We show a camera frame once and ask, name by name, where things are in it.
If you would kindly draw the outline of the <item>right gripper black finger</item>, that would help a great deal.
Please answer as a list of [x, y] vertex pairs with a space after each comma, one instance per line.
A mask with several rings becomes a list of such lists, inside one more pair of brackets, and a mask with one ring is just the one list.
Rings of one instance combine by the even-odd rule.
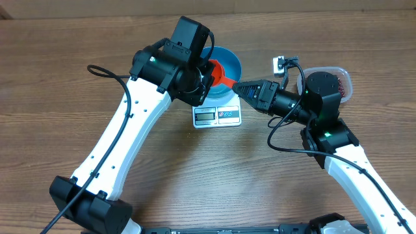
[[257, 109], [258, 98], [253, 92], [251, 91], [249, 91], [248, 93], [237, 92], [237, 95], [241, 99], [243, 99], [245, 102], [247, 102], [249, 106], [253, 107], [254, 109]]
[[262, 80], [238, 82], [232, 86], [236, 94], [255, 94], [262, 86]]

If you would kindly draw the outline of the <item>red measuring scoop blue handle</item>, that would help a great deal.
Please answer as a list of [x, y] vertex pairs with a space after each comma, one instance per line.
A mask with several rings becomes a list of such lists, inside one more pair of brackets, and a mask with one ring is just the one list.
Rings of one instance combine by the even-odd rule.
[[207, 95], [210, 99], [220, 99], [228, 95], [249, 95], [251, 89], [256, 89], [257, 85], [253, 81], [241, 81], [242, 66], [239, 61], [225, 61], [211, 59], [214, 64], [212, 76], [214, 83], [210, 87]]

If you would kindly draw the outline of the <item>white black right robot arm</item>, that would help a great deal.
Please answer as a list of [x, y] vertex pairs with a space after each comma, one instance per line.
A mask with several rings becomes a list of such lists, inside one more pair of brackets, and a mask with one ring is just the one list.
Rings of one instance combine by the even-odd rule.
[[339, 117], [337, 77], [325, 71], [301, 76], [293, 94], [267, 80], [235, 83], [234, 93], [260, 113], [304, 125], [302, 149], [340, 184], [373, 233], [414, 233], [415, 215], [406, 209], [372, 167], [358, 138]]

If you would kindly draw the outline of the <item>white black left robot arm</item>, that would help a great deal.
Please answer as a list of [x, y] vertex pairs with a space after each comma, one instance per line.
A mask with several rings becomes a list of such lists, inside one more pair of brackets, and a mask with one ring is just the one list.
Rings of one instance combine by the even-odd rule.
[[124, 95], [90, 155], [70, 177], [54, 178], [49, 193], [58, 217], [92, 233], [143, 233], [132, 207], [121, 200], [132, 163], [155, 122], [174, 100], [203, 104], [214, 83], [210, 54], [214, 34], [181, 17], [170, 38], [137, 51], [128, 75], [119, 75]]

